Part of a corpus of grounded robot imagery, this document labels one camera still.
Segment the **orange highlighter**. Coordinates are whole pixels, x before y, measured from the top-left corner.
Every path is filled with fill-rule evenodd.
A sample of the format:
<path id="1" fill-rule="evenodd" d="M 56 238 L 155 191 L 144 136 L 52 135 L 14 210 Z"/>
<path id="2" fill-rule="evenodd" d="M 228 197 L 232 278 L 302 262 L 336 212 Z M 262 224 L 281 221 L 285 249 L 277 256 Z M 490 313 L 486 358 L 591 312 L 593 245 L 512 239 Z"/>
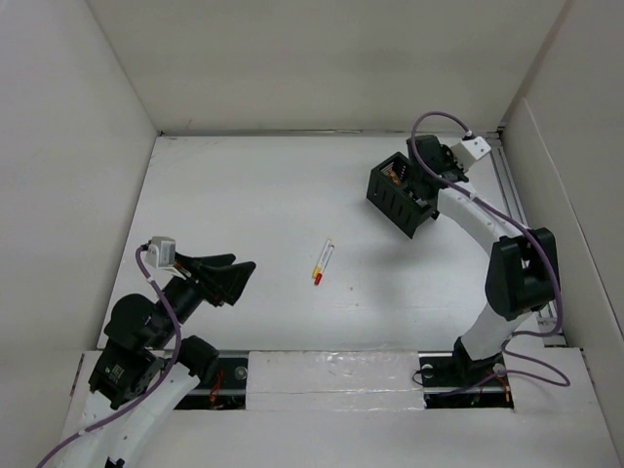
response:
<path id="1" fill-rule="evenodd" d="M 402 185 L 402 181 L 400 180 L 400 178 L 396 175 L 396 173 L 392 170 L 389 170 L 386 173 L 386 176 L 392 181 L 392 183 L 396 186 L 401 186 Z"/>

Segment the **yellow cap marker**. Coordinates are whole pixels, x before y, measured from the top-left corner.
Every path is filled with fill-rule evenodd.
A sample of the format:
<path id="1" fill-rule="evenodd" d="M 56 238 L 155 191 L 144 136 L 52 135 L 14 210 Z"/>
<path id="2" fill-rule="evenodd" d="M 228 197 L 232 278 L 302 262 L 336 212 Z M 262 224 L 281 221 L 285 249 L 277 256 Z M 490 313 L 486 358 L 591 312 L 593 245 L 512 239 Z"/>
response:
<path id="1" fill-rule="evenodd" d="M 331 245 L 332 245 L 332 239 L 328 238 L 326 240 L 323 248 L 322 248 L 322 251 L 321 251 L 321 253 L 319 255 L 319 258 L 318 258 L 318 260 L 316 262 L 316 265 L 315 265 L 315 267 L 313 269 L 312 279 L 316 279 L 318 274 L 320 273 L 321 267 L 322 267 L 323 262 L 324 262 L 325 257 L 326 257 L 326 254 L 329 252 L 329 249 L 330 249 Z"/>

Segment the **red cap marker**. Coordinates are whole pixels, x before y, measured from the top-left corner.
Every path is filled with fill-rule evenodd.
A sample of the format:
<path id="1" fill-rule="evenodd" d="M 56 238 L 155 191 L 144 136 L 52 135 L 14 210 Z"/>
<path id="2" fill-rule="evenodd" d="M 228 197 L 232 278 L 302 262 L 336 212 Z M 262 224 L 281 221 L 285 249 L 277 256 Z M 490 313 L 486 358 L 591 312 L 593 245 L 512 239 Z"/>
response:
<path id="1" fill-rule="evenodd" d="M 319 286 L 321 284 L 321 281 L 324 277 L 329 261 L 332 257 L 333 251 L 334 251 L 334 244 L 330 244 L 327 248 L 327 251 L 324 253 L 324 257 L 321 260 L 320 267 L 318 268 L 318 272 L 315 276 L 315 279 L 314 279 L 315 286 Z"/>

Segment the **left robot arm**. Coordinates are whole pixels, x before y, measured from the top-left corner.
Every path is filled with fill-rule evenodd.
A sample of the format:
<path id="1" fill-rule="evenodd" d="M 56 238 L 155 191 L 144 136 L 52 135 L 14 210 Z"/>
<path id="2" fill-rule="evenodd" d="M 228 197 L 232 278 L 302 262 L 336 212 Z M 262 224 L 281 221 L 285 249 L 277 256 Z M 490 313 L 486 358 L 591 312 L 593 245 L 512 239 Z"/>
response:
<path id="1" fill-rule="evenodd" d="M 172 278 L 160 287 L 146 263 L 136 264 L 157 298 L 132 293 L 114 305 L 107 337 L 89 377 L 79 428 L 46 454 L 41 467 L 134 467 L 146 443 L 184 397 L 217 380 L 219 352 L 182 325 L 203 303 L 234 305 L 256 269 L 232 253 L 174 254 Z"/>

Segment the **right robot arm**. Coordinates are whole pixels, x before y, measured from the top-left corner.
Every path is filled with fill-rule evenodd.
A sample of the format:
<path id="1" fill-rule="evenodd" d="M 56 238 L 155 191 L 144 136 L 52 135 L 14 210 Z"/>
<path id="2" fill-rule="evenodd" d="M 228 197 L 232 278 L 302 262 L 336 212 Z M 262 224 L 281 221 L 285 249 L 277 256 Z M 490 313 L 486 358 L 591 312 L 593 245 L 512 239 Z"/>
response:
<path id="1" fill-rule="evenodd" d="M 523 335 L 522 323 L 550 302 L 562 301 L 554 234 L 530 229 L 476 195 L 467 172 L 489 153 L 472 134 L 453 147 L 431 135 L 408 140 L 410 184 L 421 200 L 461 227 L 488 255 L 486 305 L 453 346 L 445 397 L 483 387 L 509 374 L 501 357 L 509 342 Z"/>

